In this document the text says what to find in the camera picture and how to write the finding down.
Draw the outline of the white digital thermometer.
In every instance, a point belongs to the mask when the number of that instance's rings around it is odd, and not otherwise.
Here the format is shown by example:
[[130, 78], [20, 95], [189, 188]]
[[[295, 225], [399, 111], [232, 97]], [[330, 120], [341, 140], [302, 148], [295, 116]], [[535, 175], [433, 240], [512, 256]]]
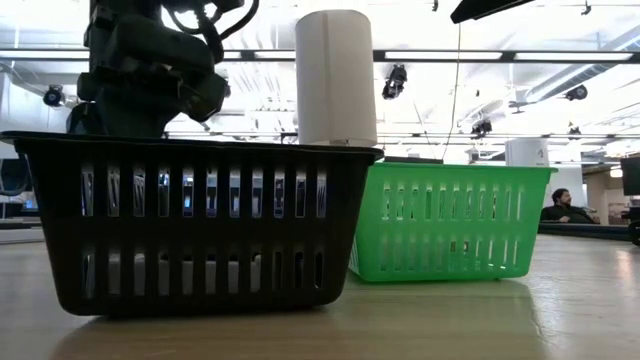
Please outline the white digital thermometer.
[[[139, 251], [134, 255], [133, 265], [133, 293], [135, 296], [146, 295], [146, 255]], [[262, 256], [254, 253], [249, 261], [249, 289], [251, 293], [256, 293], [261, 287], [261, 264]], [[112, 251], [108, 258], [107, 267], [107, 288], [108, 294], [119, 297], [121, 295], [121, 275], [122, 275], [121, 254]], [[160, 296], [168, 296], [170, 292], [170, 261], [168, 253], [161, 253], [158, 260], [158, 293]], [[240, 261], [232, 254], [227, 263], [227, 285], [228, 292], [237, 294], [240, 290]], [[190, 254], [183, 256], [181, 261], [182, 274], [182, 294], [192, 295], [195, 289], [195, 269], [193, 257]], [[217, 261], [214, 253], [207, 255], [205, 260], [205, 280], [204, 292], [212, 295], [217, 290]], [[97, 292], [97, 260], [92, 252], [83, 255], [82, 261], [82, 289], [86, 298], [93, 298]]]

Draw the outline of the black aluminium frame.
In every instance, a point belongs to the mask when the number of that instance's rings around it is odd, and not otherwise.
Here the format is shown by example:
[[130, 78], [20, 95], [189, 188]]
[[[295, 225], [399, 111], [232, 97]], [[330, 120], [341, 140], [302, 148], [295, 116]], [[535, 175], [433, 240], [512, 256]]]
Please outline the black aluminium frame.
[[[30, 62], [83, 62], [89, 51], [81, 49], [0, 48], [0, 60]], [[546, 63], [640, 64], [640, 51], [539, 51], [539, 50], [381, 50], [373, 51], [376, 63]]]

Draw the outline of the black monitor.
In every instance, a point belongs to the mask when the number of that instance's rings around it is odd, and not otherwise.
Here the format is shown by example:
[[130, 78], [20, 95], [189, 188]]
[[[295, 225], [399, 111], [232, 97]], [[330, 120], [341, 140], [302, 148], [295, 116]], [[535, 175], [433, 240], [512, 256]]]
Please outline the black monitor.
[[24, 157], [0, 160], [0, 195], [17, 196], [31, 190], [31, 176]]
[[625, 196], [640, 196], [640, 157], [620, 160], [623, 193]]

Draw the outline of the green plastic basket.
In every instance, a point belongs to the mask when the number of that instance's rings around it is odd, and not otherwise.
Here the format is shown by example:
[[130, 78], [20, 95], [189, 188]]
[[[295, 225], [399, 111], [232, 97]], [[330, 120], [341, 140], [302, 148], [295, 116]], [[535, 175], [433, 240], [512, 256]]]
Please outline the green plastic basket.
[[553, 169], [374, 164], [349, 263], [367, 282], [528, 274]]

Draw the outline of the black plastic basket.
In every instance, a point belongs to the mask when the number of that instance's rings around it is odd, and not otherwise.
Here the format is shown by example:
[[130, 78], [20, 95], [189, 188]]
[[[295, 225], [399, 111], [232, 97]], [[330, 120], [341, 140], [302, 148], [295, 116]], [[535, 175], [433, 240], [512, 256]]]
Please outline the black plastic basket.
[[[375, 148], [208, 142], [6, 132], [29, 165], [57, 297], [74, 315], [166, 316], [320, 306], [341, 294]], [[123, 262], [121, 295], [108, 294], [109, 254]], [[146, 295], [133, 293], [137, 252]], [[97, 260], [97, 292], [82, 289], [83, 255]], [[158, 293], [169, 254], [170, 292]], [[217, 290], [204, 292], [214, 253]], [[262, 256], [261, 287], [249, 261]], [[195, 289], [182, 294], [181, 261]], [[227, 263], [240, 261], [228, 292]]]

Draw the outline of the black background desk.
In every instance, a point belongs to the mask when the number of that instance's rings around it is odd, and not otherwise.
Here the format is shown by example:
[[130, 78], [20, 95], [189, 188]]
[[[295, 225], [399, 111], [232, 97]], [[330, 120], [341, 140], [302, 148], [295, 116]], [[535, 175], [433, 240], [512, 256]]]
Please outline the black background desk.
[[640, 246], [640, 229], [630, 229], [628, 226], [621, 225], [610, 226], [547, 222], [539, 224], [538, 233], [568, 237], [629, 241]]

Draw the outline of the white cylinder table lamp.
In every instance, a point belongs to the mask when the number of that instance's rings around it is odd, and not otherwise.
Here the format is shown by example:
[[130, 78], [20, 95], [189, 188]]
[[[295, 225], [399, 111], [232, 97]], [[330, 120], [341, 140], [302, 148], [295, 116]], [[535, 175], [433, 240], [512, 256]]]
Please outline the white cylinder table lamp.
[[377, 144], [371, 23], [361, 12], [309, 13], [295, 26], [298, 141]]

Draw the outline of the person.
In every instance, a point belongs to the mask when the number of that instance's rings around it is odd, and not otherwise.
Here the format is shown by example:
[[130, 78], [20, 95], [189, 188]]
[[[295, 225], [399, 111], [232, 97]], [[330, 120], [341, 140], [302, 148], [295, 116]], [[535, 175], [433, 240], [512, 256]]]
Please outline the person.
[[540, 221], [570, 224], [599, 224], [598, 217], [588, 214], [583, 208], [572, 205], [571, 194], [566, 188], [556, 189], [551, 199], [552, 206], [541, 210]]

